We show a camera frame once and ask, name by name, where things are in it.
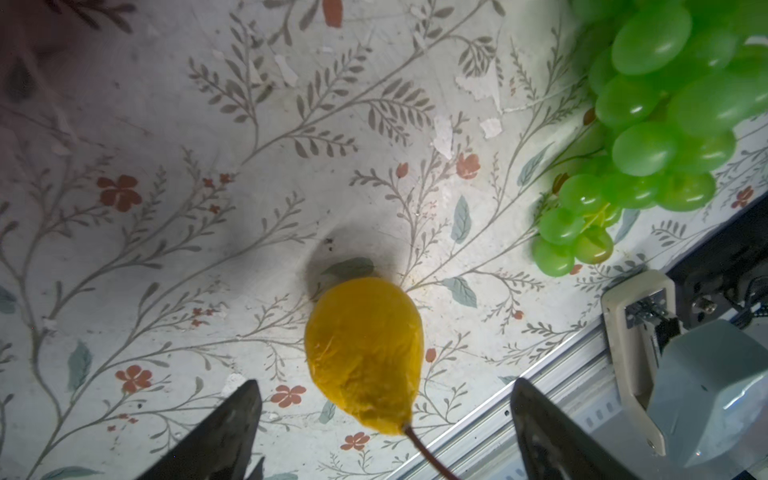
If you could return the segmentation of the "green fake grape bunch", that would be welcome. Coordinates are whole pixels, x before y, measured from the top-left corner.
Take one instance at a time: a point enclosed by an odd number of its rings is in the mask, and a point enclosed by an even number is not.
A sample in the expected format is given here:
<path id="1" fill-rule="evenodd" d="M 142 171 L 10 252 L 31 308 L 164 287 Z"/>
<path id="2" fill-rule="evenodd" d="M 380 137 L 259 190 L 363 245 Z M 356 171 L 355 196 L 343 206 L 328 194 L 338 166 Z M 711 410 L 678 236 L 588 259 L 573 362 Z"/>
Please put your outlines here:
<path id="1" fill-rule="evenodd" d="M 767 111 L 763 1 L 575 1 L 600 29 L 588 83 L 598 136 L 538 216 L 533 260 L 550 277 L 599 265 L 632 211 L 703 208 L 734 156 L 736 127 Z"/>

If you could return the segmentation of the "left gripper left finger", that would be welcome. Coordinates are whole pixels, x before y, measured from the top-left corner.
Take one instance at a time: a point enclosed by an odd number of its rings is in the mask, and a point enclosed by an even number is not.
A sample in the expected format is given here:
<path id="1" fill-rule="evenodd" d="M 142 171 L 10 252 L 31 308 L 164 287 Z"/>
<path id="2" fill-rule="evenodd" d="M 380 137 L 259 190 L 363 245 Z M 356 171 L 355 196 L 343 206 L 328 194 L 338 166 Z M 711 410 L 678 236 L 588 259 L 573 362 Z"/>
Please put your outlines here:
<path id="1" fill-rule="evenodd" d="M 245 381 L 139 479 L 262 480 L 264 461 L 249 466 L 262 409 L 258 383 Z"/>

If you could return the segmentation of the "yellow fake lemon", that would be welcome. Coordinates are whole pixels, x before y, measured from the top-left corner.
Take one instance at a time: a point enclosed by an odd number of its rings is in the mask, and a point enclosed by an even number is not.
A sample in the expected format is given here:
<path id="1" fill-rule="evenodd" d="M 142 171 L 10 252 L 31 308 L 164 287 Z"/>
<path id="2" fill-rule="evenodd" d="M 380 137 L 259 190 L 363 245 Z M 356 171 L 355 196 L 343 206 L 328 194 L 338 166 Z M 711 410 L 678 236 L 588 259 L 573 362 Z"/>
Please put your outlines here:
<path id="1" fill-rule="evenodd" d="M 331 288 L 312 310 L 304 349 L 314 384 L 361 425 L 394 436 L 412 423 L 424 331 L 400 287 L 366 277 Z"/>

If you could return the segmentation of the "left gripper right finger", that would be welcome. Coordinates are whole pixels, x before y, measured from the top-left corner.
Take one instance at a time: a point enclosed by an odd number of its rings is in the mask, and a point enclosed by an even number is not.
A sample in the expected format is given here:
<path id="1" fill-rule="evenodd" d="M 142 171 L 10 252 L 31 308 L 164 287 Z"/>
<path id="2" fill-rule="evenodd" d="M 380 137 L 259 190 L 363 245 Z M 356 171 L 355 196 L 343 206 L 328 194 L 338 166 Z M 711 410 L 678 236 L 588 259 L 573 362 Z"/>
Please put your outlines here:
<path id="1" fill-rule="evenodd" d="M 514 382 L 510 410 L 529 479 L 636 477 L 527 379 Z"/>

